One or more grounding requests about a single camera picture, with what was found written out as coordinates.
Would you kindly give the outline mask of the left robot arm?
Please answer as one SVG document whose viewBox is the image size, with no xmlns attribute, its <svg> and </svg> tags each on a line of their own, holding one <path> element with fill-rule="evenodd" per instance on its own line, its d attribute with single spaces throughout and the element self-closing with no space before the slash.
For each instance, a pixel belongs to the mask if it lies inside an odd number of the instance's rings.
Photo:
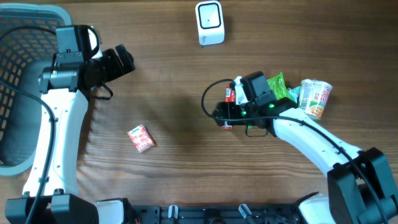
<svg viewBox="0 0 398 224">
<path fill-rule="evenodd" d="M 78 195 L 76 162 L 91 91 L 135 69 L 123 45 L 100 50 L 92 26 L 60 26 L 58 50 L 39 77 L 39 138 L 21 198 L 6 202 L 10 223 L 135 223 L 126 198 L 90 203 Z"/>
</svg>

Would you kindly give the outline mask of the small red tissue pack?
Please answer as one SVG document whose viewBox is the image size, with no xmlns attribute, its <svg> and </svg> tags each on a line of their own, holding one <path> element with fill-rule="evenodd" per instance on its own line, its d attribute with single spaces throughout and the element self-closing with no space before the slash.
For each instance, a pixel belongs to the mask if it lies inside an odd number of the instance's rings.
<svg viewBox="0 0 398 224">
<path fill-rule="evenodd" d="M 133 128 L 127 134 L 139 153 L 142 153 L 145 150 L 155 146 L 155 141 L 148 132 L 147 128 L 142 124 Z"/>
</svg>

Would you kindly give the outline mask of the red chocolate wafer bar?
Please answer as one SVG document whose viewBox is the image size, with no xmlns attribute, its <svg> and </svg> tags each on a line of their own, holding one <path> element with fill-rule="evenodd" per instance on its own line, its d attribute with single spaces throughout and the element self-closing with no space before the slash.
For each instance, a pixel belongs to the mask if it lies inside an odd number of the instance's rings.
<svg viewBox="0 0 398 224">
<path fill-rule="evenodd" d="M 229 110 L 229 103 L 234 103 L 235 101 L 236 101 L 235 91 L 233 90 L 233 88 L 230 85 L 228 85 L 226 87 L 226 96 L 225 96 L 225 102 L 227 103 L 228 110 Z M 222 128 L 230 130 L 230 129 L 233 129 L 233 125 L 231 125 L 229 122 L 225 121 Z"/>
</svg>

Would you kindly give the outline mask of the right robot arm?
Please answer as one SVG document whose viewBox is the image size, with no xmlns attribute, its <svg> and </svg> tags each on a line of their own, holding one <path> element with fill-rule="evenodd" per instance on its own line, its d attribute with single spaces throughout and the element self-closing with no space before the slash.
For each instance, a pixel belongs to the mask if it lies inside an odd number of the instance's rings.
<svg viewBox="0 0 398 224">
<path fill-rule="evenodd" d="M 327 194 L 299 200 L 291 223 L 387 223 L 397 216 L 397 185 L 386 156 L 348 144 L 318 124 L 331 85 L 303 80 L 287 88 L 283 75 L 262 72 L 226 81 L 225 99 L 209 117 L 230 129 L 253 126 L 298 149 L 325 175 Z"/>
</svg>

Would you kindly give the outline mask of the teal snack packet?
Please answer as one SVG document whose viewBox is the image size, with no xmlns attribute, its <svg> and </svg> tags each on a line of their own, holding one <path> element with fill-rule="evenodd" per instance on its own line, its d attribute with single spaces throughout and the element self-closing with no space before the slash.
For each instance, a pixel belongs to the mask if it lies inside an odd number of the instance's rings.
<svg viewBox="0 0 398 224">
<path fill-rule="evenodd" d="M 292 99 L 292 101 L 294 101 L 295 103 L 299 103 L 299 95 L 300 95 L 300 91 L 301 91 L 301 87 L 295 87 L 295 88 L 288 88 L 287 89 L 288 94 L 290 96 L 290 98 Z"/>
</svg>

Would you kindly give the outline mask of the cup noodles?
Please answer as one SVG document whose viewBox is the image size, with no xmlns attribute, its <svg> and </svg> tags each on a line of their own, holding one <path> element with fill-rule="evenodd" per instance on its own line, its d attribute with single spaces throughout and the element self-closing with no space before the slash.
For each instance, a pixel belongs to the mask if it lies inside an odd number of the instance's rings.
<svg viewBox="0 0 398 224">
<path fill-rule="evenodd" d="M 320 120 L 333 87 L 324 81 L 305 79 L 300 82 L 298 105 L 308 117 Z"/>
</svg>

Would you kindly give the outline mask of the green gummy candy bag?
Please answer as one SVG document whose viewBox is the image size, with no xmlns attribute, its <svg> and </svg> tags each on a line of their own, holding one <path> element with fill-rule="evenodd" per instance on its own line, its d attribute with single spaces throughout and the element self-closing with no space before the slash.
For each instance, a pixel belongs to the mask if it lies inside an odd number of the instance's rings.
<svg viewBox="0 0 398 224">
<path fill-rule="evenodd" d="M 290 100 L 293 100 L 285 85 L 284 75 L 282 72 L 270 79 L 267 79 L 267 83 L 269 84 L 270 89 L 274 92 L 277 100 L 280 100 L 282 98 L 288 98 Z"/>
</svg>

